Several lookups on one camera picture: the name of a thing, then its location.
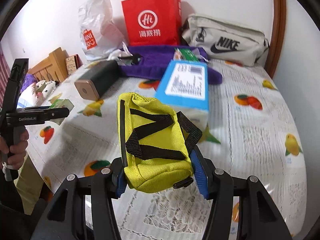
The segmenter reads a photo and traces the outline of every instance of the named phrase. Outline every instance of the pillow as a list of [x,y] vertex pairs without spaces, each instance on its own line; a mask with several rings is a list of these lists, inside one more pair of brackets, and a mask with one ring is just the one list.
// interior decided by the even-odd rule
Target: pillow
[[20,93],[22,93],[24,90],[26,90],[28,86],[30,86],[32,83],[35,83],[35,82],[37,82],[36,78],[33,75],[27,73],[26,77],[24,78],[24,82],[23,82]]
[[44,98],[42,96],[37,96],[36,83],[32,83],[21,93],[18,99],[17,108],[40,106],[43,102]]

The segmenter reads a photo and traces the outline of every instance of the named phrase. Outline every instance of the finger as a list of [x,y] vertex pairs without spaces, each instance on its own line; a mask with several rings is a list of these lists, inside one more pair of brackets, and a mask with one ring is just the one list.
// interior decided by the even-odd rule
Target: finger
[[10,146],[10,152],[14,154],[22,153],[28,147],[28,141],[19,142],[17,145]]
[[4,138],[0,137],[0,151],[2,151],[5,154],[8,154],[9,148],[7,146],[7,143],[5,142]]
[[26,156],[26,151],[20,153],[20,154],[15,154],[12,155],[8,158],[8,164],[9,165],[15,165],[17,163],[23,162],[24,161],[24,157]]
[[20,135],[20,141],[26,141],[29,139],[29,133],[28,130],[25,129],[25,131]]
[[20,169],[22,167],[22,165],[23,165],[23,161],[15,164],[15,165],[12,165],[12,168],[14,170],[18,170],[18,169]]

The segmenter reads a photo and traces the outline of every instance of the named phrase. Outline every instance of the purple cloth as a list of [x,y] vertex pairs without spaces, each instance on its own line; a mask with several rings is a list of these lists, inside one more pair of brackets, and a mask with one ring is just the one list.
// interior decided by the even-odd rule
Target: purple cloth
[[26,74],[20,93],[26,90],[26,88],[30,86],[32,83],[37,83],[36,78],[31,74]]
[[[170,45],[129,46],[128,50],[132,54],[138,53],[142,58],[138,65],[120,66],[121,73],[128,77],[161,80],[168,64],[173,59],[175,48],[199,49],[200,55],[207,59],[207,53],[203,48]],[[208,68],[208,82],[210,85],[221,84],[222,75],[214,69]]]

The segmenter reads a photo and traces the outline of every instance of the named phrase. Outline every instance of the curtain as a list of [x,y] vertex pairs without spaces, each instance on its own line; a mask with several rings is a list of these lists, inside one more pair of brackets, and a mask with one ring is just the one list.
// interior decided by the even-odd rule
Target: curtain
[[7,85],[10,72],[10,68],[4,58],[0,44],[0,108],[2,108],[5,87]]

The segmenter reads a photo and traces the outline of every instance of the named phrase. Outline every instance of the blue box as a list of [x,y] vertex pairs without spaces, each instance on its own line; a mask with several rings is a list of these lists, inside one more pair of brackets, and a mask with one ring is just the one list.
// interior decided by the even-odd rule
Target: blue box
[[176,112],[181,111],[204,131],[209,115],[207,64],[172,60],[161,79],[155,97]]

